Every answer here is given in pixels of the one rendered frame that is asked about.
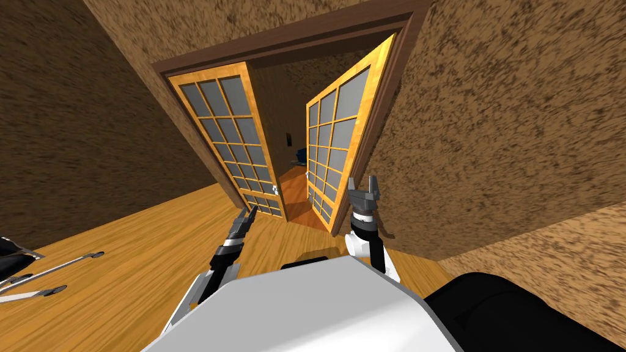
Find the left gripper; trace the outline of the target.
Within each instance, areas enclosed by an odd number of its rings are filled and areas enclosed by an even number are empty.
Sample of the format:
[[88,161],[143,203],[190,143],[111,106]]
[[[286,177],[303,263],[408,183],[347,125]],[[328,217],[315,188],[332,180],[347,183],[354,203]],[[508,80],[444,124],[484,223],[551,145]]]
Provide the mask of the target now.
[[232,227],[230,228],[227,239],[228,240],[237,240],[237,238],[244,238],[246,233],[249,231],[250,226],[254,222],[256,218],[256,213],[258,211],[258,206],[255,205],[251,208],[249,215],[246,217],[248,213],[248,208],[243,207],[239,212],[237,218],[233,221]]

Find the wooden glass-pane door leaf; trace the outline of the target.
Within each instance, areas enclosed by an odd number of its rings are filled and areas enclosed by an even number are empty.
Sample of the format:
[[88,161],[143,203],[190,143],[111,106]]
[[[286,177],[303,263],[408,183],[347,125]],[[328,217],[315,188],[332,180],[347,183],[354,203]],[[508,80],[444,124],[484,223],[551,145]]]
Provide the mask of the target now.
[[329,233],[340,221],[356,154],[396,35],[390,35],[306,105],[307,199]]
[[[168,77],[244,205],[287,221],[246,62]],[[273,193],[277,185],[280,195]]]

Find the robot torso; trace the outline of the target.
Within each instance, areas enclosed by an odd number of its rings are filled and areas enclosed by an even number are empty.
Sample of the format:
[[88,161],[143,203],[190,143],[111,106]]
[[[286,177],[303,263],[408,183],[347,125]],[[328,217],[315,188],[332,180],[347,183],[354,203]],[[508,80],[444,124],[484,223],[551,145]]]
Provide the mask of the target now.
[[415,293],[343,256],[236,279],[142,352],[463,352]]

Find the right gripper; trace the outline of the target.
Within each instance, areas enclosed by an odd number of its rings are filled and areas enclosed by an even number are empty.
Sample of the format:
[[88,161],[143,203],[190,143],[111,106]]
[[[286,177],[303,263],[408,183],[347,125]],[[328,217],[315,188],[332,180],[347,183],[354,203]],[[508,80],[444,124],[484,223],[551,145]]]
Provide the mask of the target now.
[[349,177],[347,191],[354,212],[372,213],[378,208],[377,201],[380,200],[380,190],[376,176],[369,176],[369,192],[356,189],[354,178]]

